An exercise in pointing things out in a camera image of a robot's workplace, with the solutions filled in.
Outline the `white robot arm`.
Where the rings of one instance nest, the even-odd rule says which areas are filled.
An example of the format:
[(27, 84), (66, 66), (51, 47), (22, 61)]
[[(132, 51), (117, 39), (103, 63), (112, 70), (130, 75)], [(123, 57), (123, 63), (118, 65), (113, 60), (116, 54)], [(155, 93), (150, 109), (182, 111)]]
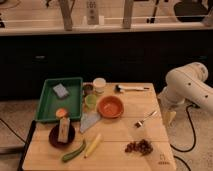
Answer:
[(174, 68), (166, 74), (166, 86), (158, 95), (165, 126), (176, 116), (174, 109), (185, 100), (213, 114), (213, 88), (205, 83), (207, 78), (208, 69), (200, 62)]

